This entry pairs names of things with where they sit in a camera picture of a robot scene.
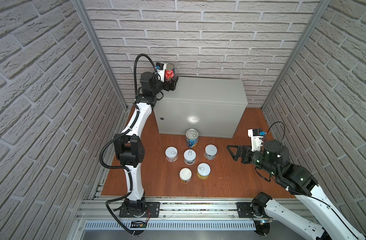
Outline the red tomato can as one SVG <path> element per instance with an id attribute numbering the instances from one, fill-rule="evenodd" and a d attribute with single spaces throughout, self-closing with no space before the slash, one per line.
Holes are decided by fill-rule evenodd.
<path id="1" fill-rule="evenodd" d="M 172 63 L 167 63 L 166 68 L 164 71 L 164 79 L 166 81 L 172 80 L 172 78 L 175 76 L 175 67 Z"/>

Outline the yellow labelled can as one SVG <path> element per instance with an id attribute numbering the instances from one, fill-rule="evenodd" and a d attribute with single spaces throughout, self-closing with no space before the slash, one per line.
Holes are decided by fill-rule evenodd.
<path id="1" fill-rule="evenodd" d="M 209 177 L 210 173 L 211 173 L 211 167 L 208 164 L 201 163 L 198 165 L 197 176 L 201 180 L 206 180 Z"/>

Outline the white flat-lid can front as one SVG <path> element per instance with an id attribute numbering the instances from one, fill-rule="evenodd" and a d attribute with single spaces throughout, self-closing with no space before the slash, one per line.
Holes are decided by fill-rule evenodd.
<path id="1" fill-rule="evenodd" d="M 179 177 L 183 184 L 188 184 L 192 179 L 192 171 L 189 168 L 183 168 L 179 172 Z"/>

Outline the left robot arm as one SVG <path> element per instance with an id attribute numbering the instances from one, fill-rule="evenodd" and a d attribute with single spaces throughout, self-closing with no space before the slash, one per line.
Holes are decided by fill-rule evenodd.
<path id="1" fill-rule="evenodd" d="M 160 100 L 157 95 L 163 90 L 174 91 L 177 81 L 177 76 L 162 81 L 157 73 L 141 74 L 141 86 L 136 89 L 137 95 L 133 103 L 133 115 L 122 133 L 114 137 L 115 155 L 120 165 L 124 167 L 127 185 L 127 196 L 120 210 L 120 215 L 123 217 L 141 218 L 148 213 L 141 181 L 141 163 L 145 157 L 141 133 L 157 101 Z"/>

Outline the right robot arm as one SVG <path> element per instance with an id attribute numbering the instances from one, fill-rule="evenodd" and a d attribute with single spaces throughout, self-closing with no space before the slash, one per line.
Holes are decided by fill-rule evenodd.
<path id="1" fill-rule="evenodd" d="M 257 217 L 273 218 L 307 240 L 366 240 L 334 206 L 309 170 L 290 161 L 289 150 L 277 140 L 252 139 L 252 146 L 228 145 L 234 161 L 254 165 L 256 172 L 267 172 L 274 181 L 300 200 L 317 219 L 315 224 L 260 192 L 248 210 Z"/>

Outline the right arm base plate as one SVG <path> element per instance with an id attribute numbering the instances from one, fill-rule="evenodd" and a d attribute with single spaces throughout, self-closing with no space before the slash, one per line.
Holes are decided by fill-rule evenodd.
<path id="1" fill-rule="evenodd" d="M 240 219 L 255 218 L 268 219 L 270 218 L 266 212 L 266 204 L 259 202 L 237 202 L 237 210 Z"/>

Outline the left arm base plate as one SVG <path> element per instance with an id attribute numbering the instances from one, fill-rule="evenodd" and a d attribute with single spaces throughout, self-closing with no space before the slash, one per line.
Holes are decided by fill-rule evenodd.
<path id="1" fill-rule="evenodd" d="M 124 202 L 119 209 L 120 218 L 158 218 L 160 202 Z"/>

